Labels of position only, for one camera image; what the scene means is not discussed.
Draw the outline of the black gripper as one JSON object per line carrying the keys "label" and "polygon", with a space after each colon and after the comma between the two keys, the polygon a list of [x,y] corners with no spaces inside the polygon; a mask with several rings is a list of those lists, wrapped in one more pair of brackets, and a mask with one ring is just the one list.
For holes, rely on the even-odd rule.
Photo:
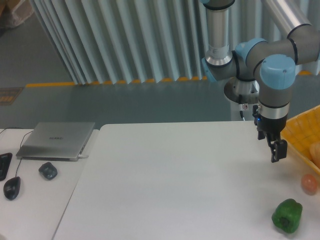
{"label": "black gripper", "polygon": [[287,157],[287,141],[280,139],[280,133],[287,122],[287,106],[268,107],[256,104],[252,107],[252,116],[258,135],[257,139],[266,138],[271,149],[271,162],[276,163]]}

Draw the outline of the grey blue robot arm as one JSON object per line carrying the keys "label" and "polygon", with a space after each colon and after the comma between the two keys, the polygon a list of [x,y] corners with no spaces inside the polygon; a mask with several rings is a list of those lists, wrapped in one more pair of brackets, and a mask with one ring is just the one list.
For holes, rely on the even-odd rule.
{"label": "grey blue robot arm", "polygon": [[255,87],[252,116],[259,140],[266,140],[273,163],[287,156],[285,128],[296,67],[318,61],[320,33],[291,0],[265,0],[263,6],[284,36],[268,42],[253,38],[230,49],[229,13],[232,0],[204,0],[208,50],[202,66],[209,81],[235,78],[247,89]]}

